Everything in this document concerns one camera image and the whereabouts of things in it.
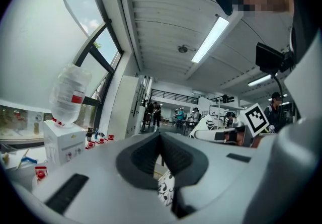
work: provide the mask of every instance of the fluorescent light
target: fluorescent light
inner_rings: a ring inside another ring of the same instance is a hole
[[[252,81],[252,82],[248,83],[248,86],[255,86],[255,85],[258,85],[258,84],[260,84],[260,83],[262,83],[262,82],[265,82],[265,81],[269,80],[271,77],[272,77],[272,76],[271,76],[270,74],[268,74],[267,76],[264,76],[264,77],[262,77],[262,78],[259,78],[259,79],[255,80],[255,81]]]
[[[283,95],[283,97],[284,97],[284,98],[285,98],[285,97],[287,97],[287,94],[284,94],[284,95]],[[269,100],[269,101],[272,101],[272,98],[269,98],[268,100]]]
[[[222,18],[218,17],[215,25],[212,27],[210,33],[204,40],[204,42],[201,44],[200,48],[198,49],[195,56],[192,58],[192,62],[199,63],[200,60],[206,55],[206,53],[209,51],[209,49],[212,47],[212,45],[218,40],[219,36],[222,34],[222,32],[226,29],[229,22]]]

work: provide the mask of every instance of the tall cabinet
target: tall cabinet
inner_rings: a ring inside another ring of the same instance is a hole
[[[142,120],[138,119],[138,115],[143,96],[143,76],[122,77],[111,113],[108,135],[114,135],[115,140],[122,140],[135,134],[137,122]]]

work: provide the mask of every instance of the smoke detector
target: smoke detector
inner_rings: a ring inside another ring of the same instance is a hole
[[[178,47],[178,51],[180,53],[186,53],[188,51],[188,49],[187,49],[187,47],[185,45],[183,45],[183,46]]]

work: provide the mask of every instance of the railing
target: railing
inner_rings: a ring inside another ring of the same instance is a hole
[[[198,104],[198,98],[186,96],[186,95],[181,95],[181,94],[176,94],[176,93],[169,93],[169,92],[164,92],[160,90],[151,90],[151,96],[157,96],[157,97],[162,97],[165,99],[171,99],[175,101],[182,101],[182,102],[187,102],[187,103],[192,103],[192,104]]]
[[[234,96],[228,96],[228,95],[223,95],[217,98],[213,98],[210,101],[214,102],[214,103],[218,103],[220,101],[220,103],[228,103],[228,102],[233,102],[235,101],[235,97]]]

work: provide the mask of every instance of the black trousers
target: black trousers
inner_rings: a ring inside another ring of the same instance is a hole
[[[155,125],[155,121],[158,127],[160,127],[160,114],[154,114],[153,116],[153,125]]]

